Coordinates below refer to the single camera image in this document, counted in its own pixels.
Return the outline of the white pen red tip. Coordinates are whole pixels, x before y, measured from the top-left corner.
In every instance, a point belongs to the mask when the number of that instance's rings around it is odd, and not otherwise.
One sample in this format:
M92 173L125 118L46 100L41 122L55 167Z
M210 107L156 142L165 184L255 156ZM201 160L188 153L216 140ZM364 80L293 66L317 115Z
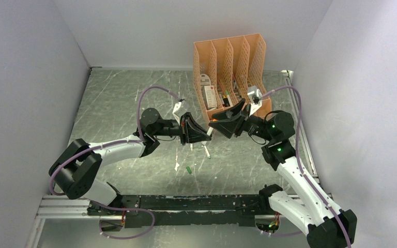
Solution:
M213 132L213 128L210 127L210 128L208 129L208 131L207 131L207 135L208 135L208 136L211 136L211 135L212 135L212 132Z

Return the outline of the white pen green tip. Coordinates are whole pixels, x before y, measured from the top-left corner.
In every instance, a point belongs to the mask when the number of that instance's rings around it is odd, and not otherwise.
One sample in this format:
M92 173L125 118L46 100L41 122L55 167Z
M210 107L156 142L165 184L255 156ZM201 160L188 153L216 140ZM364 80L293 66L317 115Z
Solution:
M209 152L207 146L206 146L206 145L202 145L202 147L204 148L206 157L207 157L208 159L211 159L211 155L210 155L210 152Z

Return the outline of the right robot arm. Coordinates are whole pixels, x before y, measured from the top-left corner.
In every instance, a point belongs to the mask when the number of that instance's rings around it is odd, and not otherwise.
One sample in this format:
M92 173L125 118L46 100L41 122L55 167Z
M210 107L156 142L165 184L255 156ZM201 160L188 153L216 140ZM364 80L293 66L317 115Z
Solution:
M335 203L304 166L298 147L289 140L297 134L292 115L271 111L261 118L252 111L253 105L241 99L235 106L214 113L209 126L227 138L246 133L264 139L265 162L290 184L300 199L292 199L277 185L266 186L259 192L260 211L284 215L305 235L309 247L351 247L357 217L352 210L343 210Z

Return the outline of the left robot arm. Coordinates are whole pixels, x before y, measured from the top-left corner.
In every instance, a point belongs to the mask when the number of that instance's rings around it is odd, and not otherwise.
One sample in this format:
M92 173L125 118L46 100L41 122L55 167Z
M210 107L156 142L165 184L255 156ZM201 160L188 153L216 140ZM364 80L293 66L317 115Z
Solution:
M74 140L51 166L52 183L69 199L94 200L102 203L102 209L108 214L115 215L121 211L123 201L112 185L96 178L102 166L151 154L160 144L158 136L178 137L183 145L211 140L189 112L167 120L155 108L147 108L141 115L139 127L141 130L128 137L106 143Z

